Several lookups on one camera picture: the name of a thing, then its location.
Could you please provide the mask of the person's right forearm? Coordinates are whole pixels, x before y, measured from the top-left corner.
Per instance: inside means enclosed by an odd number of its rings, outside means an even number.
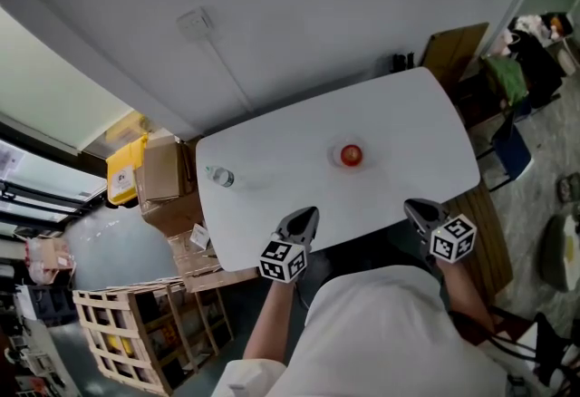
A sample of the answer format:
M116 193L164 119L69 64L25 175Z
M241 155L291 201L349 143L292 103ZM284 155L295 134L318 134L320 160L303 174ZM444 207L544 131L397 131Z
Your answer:
M452 310L464 314L483 326L490 333L495 332L492 316L475 287L470 274L460 262L454 264L436 259L448 290Z

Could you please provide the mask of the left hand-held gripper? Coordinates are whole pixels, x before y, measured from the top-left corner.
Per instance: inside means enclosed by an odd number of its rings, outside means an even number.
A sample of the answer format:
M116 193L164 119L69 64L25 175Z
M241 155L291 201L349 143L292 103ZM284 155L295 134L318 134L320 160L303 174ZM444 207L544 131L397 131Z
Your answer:
M284 217L259 257L260 275L280 283L295 281L308 267L319 220L317 207L300 208Z

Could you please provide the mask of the wooden slat crate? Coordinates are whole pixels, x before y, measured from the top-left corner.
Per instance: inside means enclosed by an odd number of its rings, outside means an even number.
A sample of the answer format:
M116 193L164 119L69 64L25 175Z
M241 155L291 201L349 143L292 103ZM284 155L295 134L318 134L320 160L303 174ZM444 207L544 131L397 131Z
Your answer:
M177 278L72 293L100 372L159 397L171 395L233 341L220 291L190 292Z

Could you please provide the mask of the clear plastic water bottle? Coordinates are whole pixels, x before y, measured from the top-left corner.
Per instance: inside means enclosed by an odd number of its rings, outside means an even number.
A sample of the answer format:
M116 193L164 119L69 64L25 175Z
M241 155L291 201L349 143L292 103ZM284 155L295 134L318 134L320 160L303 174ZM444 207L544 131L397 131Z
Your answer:
M223 188L230 188L235 181L235 175L229 169L225 169L224 167L212 165L206 166L205 172L208 176L208 179L215 184Z

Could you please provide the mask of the green bag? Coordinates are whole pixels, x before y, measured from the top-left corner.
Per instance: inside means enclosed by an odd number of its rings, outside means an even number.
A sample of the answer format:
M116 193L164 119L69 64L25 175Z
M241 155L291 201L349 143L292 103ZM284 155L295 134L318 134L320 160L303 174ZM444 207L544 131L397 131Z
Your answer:
M504 55L483 56L480 61L490 89L506 105L512 107L527 98L527 83L518 61Z

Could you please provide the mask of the brown cardboard panel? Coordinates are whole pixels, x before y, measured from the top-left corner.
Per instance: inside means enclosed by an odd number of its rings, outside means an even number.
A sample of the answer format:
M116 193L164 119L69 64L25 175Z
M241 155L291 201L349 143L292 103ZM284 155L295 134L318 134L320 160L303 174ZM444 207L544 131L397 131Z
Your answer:
M421 65L433 74L447 93L451 93L487 30L488 23L485 22L433 34Z

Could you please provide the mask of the small cardboard box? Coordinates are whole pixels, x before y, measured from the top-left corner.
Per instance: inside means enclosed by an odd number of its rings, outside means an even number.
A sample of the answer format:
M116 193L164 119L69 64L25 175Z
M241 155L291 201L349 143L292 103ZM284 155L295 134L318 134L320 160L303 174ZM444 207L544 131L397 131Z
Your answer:
M173 136L149 140L135 170L140 204L184 197L196 188L190 147Z

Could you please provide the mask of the round grey stool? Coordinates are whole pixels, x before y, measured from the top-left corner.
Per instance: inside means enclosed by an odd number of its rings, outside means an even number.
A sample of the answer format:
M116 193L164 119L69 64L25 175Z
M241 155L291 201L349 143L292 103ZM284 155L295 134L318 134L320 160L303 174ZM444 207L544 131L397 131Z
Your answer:
M541 279L559 292L574 291L580 282L580 224L571 214L558 214L548 221L538 269Z

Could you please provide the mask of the person's left forearm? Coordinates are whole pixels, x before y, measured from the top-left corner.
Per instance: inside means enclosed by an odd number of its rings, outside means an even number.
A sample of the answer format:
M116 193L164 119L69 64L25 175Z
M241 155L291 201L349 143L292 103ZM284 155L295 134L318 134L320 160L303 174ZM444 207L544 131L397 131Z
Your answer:
M294 294L295 282L272 283L246 344L244 360L284 360Z

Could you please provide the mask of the white wall socket box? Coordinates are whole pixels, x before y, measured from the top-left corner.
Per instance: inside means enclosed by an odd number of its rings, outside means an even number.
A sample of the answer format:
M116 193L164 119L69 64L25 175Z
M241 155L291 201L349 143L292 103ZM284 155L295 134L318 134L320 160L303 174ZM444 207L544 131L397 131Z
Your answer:
M180 33L191 42L207 38L213 31L213 25L202 6L180 16L176 24Z

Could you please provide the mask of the red apple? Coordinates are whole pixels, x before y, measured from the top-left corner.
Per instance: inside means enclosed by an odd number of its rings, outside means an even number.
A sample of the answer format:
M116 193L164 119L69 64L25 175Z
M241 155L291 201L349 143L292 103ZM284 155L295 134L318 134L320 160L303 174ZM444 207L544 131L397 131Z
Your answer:
M363 161L363 150L356 144L348 144L340 151L340 161L345 167L357 167Z

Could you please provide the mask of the large cardboard box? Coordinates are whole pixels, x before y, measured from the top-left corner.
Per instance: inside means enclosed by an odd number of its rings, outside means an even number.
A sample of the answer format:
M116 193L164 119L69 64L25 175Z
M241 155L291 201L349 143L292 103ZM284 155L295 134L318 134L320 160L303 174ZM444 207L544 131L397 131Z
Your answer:
M143 201L140 203L140 213L146 223L165 237L188 232L204 219L197 191L164 201Z

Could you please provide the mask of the person's dark trousers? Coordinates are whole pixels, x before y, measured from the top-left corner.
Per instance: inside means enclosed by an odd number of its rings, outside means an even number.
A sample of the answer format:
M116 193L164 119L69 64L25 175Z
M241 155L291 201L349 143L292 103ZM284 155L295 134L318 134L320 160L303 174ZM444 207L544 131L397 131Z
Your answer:
M415 266L430 275L433 266L421 253L421 240L411 223L401 221L323 250L329 264L320 286L339 276L387 266Z

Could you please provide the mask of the white wall conduit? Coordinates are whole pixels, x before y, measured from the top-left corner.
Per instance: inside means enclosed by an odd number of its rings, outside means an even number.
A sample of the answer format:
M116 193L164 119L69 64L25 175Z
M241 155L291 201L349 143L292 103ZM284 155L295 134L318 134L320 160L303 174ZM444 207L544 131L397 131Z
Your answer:
M228 67L227 63L223 59L222 55L212 42L210 38L206 39L206 46L209 57L212 59L213 64L216 67L216 70L220 73L221 78L223 79L223 83L228 87L232 93L237 97L237 100L243 106L244 110L249 113L253 113L255 111L254 106L250 99L248 98L246 92L241 87L239 82L237 81L236 77L231 72L230 68Z

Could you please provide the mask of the wooden slat panel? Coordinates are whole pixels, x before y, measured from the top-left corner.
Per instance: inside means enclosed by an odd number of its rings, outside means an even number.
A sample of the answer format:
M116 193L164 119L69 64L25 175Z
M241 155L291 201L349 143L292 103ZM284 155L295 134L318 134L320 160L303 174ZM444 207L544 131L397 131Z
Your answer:
M445 207L452 217L463 214L477 227L474 249L464 265L484 302L493 305L497 294L513 280L513 271L498 213L484 180L446 202Z

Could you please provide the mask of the small black object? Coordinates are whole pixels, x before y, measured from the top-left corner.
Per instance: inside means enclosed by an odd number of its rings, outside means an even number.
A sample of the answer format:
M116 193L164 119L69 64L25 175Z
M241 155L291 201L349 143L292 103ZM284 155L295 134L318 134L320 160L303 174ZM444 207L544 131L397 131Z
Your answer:
M399 73L415 67L414 52L396 53L391 59L391 72Z

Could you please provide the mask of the person in white shirt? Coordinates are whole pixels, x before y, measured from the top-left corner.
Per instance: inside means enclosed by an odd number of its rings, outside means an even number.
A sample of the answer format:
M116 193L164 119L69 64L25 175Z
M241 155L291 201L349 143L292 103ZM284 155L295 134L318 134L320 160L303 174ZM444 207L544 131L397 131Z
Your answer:
M387 266L323 285L284 360L227 364L211 397L507 397L507 371L464 340L433 275Z

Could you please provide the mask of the bag of pink goods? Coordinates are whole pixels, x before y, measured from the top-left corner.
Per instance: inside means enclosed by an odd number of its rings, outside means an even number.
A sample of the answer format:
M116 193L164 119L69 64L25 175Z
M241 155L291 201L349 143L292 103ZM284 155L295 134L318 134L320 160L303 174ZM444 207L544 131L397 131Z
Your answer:
M61 237L28 238L25 263L29 277L41 286L51 285L61 273L71 275L76 269L69 245Z

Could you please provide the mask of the flattened cardboard box stack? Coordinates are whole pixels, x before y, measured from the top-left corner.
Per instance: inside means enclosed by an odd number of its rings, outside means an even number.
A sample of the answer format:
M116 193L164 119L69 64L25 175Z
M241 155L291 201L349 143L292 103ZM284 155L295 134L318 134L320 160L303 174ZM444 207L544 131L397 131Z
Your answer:
M190 293L232 286L258 278L255 268L227 271L219 262L211 241L207 250L201 250L189 242L191 231L168 239L178 273Z

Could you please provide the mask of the blue chair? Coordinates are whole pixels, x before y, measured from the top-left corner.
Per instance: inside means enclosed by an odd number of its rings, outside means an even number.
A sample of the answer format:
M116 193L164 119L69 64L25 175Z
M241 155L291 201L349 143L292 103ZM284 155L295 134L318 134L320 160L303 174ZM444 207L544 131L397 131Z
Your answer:
M532 165L532 155L515 126L515 113L512 111L490 140L490 148L476 156L481 160L494 153L502 165L506 178L488 191L493 193L520 178Z

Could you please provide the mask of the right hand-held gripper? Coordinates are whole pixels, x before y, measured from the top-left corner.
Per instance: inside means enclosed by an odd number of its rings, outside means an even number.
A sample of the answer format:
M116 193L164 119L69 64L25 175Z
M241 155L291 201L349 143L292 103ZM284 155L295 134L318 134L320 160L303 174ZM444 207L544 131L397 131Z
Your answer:
M455 264L472 252L478 230L464 214L448 218L440 203L425 198L406 199L403 210L429 256Z

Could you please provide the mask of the black window frame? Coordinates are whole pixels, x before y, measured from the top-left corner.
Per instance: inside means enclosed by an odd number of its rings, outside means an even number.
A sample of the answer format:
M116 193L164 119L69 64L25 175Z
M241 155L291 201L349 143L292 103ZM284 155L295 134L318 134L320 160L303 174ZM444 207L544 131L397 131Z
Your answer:
M0 234L63 231L105 200L103 159L0 113Z

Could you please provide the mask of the black bag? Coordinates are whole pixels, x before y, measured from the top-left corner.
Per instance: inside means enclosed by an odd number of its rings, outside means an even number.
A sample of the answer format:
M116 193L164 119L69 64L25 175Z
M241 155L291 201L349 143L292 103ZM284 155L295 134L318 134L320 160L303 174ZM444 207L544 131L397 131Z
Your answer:
M560 88L564 73L535 36L520 30L514 30L512 35L510 50L517 54L516 60L527 77L531 107L539 109L547 105Z

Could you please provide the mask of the clear glass plate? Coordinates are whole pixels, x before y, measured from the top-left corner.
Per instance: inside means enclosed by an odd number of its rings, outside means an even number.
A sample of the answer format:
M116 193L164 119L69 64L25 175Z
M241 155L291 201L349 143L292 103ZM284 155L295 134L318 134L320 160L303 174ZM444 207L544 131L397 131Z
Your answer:
M357 167L353 168L345 167L340 161L340 151L344 146L348 144L356 144L362 149L363 160L362 163ZM331 140L329 147L327 149L327 159L333 167L335 167L340 171L352 173L362 171L364 167L367 165L368 161L366 153L366 144L360 136L354 134L339 135Z

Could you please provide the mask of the white labelled packet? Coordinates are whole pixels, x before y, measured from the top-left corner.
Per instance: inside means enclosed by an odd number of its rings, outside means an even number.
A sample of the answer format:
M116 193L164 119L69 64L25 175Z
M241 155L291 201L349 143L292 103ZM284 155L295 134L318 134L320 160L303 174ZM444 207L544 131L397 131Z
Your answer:
M189 242L201 250L207 250L210 244L208 231L200 224L195 224L192 228Z

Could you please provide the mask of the yellow plastic bin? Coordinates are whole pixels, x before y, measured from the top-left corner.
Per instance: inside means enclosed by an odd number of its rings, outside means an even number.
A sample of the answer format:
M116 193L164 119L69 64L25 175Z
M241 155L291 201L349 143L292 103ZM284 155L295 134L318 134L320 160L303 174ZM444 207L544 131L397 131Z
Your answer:
M123 146L107 160L107 199L113 206L127 207L138 197L134 172L143 163L148 134Z

